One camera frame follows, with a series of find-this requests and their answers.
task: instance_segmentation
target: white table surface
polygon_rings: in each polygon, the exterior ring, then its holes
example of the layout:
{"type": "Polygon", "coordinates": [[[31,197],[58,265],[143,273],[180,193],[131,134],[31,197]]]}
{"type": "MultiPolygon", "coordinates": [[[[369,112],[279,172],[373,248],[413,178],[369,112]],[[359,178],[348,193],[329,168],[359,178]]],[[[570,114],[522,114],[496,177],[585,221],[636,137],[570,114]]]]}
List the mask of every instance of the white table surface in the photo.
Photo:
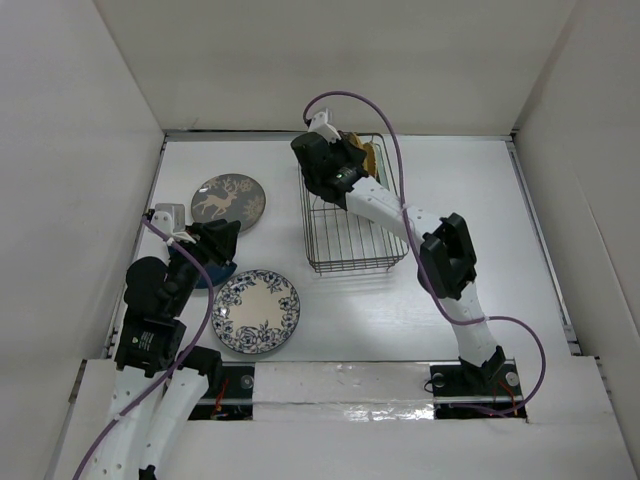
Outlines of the white table surface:
{"type": "MultiPolygon", "coordinates": [[[[301,301],[296,331],[273,352],[237,354],[217,339],[213,328],[206,330],[200,344],[220,350],[226,361],[457,358],[451,327],[416,281],[410,255],[390,272],[373,276],[319,277],[313,271],[304,251],[297,162],[289,141],[277,138],[167,144],[151,204],[183,203],[190,223],[191,198],[204,181],[224,173],[255,178],[266,192],[266,210],[238,240],[238,272],[279,272],[293,283],[301,301]]],[[[521,318],[540,335],[550,362],[566,358],[569,349],[559,306],[505,142],[442,137],[401,141],[408,201],[438,215],[455,211],[467,220],[485,312],[521,318]]],[[[146,255],[168,258],[164,244],[148,231],[137,256],[146,255]]],[[[206,299],[206,292],[197,291],[185,307],[183,345],[202,320],[206,299]]],[[[502,322],[492,329],[508,356],[537,370],[538,352],[526,332],[502,322]]]]}

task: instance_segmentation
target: deer pattern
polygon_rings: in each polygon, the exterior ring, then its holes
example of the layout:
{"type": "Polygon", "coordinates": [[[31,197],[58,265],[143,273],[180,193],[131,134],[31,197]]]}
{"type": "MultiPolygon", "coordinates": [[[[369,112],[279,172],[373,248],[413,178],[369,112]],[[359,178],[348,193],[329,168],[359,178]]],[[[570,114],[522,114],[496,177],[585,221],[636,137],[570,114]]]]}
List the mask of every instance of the deer pattern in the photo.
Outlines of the deer pattern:
{"type": "Polygon", "coordinates": [[[253,181],[248,177],[243,178],[242,180],[235,180],[233,177],[226,177],[223,179],[216,177],[208,184],[203,185],[203,187],[207,188],[207,190],[215,188],[218,191],[221,188],[226,192],[225,197],[219,197],[215,193],[209,193],[204,200],[192,205],[192,210],[194,212],[199,210],[201,214],[204,214],[205,210],[208,208],[216,207],[215,212],[209,215],[211,218],[216,218],[227,211],[233,201],[238,198],[239,192],[250,191],[253,188],[253,181]]]}

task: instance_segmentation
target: white panel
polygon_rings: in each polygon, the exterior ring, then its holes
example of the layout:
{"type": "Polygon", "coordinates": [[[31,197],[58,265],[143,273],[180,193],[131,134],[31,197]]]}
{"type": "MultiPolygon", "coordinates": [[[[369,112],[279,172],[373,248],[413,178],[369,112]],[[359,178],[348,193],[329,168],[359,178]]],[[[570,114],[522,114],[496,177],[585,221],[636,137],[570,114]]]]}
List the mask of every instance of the white panel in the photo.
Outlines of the white panel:
{"type": "Polygon", "coordinates": [[[69,409],[80,360],[3,358],[0,368],[2,478],[44,478],[69,409]]]}
{"type": "Polygon", "coordinates": [[[640,5],[587,0],[578,13],[517,145],[576,334],[602,358],[638,467],[640,5]]]}
{"type": "Polygon", "coordinates": [[[254,403],[424,401],[429,364],[405,362],[260,362],[254,403]]]}
{"type": "MultiPolygon", "coordinates": [[[[96,0],[163,128],[295,129],[330,89],[403,133],[506,134],[575,0],[96,0]]],[[[375,118],[349,103],[345,129],[375,118]]]]}
{"type": "Polygon", "coordinates": [[[43,478],[97,356],[162,133],[94,5],[0,1],[0,465],[43,478]]]}
{"type": "MultiPolygon", "coordinates": [[[[113,371],[113,362],[89,362],[56,479],[71,477],[98,433],[95,419],[107,410],[113,371]]],[[[561,404],[566,397],[573,408],[563,406],[562,413],[570,413],[564,417],[555,415],[554,402],[535,401],[530,411],[537,418],[530,423],[343,422],[309,411],[303,421],[295,408],[280,421],[188,422],[164,478],[210,478],[213,472],[220,478],[285,480],[636,478],[593,359],[568,358],[550,373],[543,395],[561,404]]]]}

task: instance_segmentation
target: red wire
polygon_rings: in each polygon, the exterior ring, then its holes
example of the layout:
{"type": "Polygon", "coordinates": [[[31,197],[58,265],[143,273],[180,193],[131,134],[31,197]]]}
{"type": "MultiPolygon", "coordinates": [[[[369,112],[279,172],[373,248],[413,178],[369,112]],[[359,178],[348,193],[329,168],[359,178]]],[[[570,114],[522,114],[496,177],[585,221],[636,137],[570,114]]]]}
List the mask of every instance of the red wire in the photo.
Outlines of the red wire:
{"type": "MultiPolygon", "coordinates": [[[[516,407],[516,396],[514,395],[513,391],[512,391],[509,387],[507,387],[507,386],[502,382],[502,380],[499,380],[499,381],[498,381],[498,383],[500,384],[500,386],[501,386],[502,388],[504,388],[504,389],[507,391],[507,393],[508,393],[508,394],[509,394],[509,396],[511,397],[511,403],[513,404],[513,408],[515,408],[515,407],[516,407]]],[[[516,409],[516,410],[514,410],[514,411],[513,411],[513,413],[514,413],[514,415],[515,415],[516,417],[518,416],[518,410],[517,410],[517,409],[516,409]]]]}
{"type": "Polygon", "coordinates": [[[224,398],[224,394],[227,391],[227,385],[229,385],[229,379],[228,378],[222,384],[222,390],[220,391],[220,393],[216,397],[216,407],[215,407],[215,411],[216,412],[219,412],[220,410],[222,410],[222,407],[220,406],[220,402],[224,398]]]}

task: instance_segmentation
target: blue object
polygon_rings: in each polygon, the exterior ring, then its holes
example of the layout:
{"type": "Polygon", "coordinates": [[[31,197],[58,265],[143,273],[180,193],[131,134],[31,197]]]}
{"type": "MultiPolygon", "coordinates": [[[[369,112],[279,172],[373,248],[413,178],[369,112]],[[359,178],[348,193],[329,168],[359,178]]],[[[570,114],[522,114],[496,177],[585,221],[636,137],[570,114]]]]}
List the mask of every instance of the blue object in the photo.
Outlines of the blue object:
{"type": "MultiPolygon", "coordinates": [[[[175,252],[175,249],[171,247],[168,247],[168,249],[169,249],[169,255],[173,255],[175,252]]],[[[204,266],[204,269],[209,274],[209,278],[211,279],[211,283],[213,283],[214,287],[217,287],[218,285],[222,285],[227,280],[229,280],[231,276],[234,274],[234,272],[236,271],[236,268],[238,268],[238,265],[236,265],[234,262],[231,262],[231,264],[227,265],[226,267],[219,267],[218,265],[210,265],[210,264],[207,264],[204,266]]],[[[201,290],[206,288],[207,288],[207,282],[205,282],[204,278],[200,276],[198,283],[196,283],[196,289],[201,290]]]]}

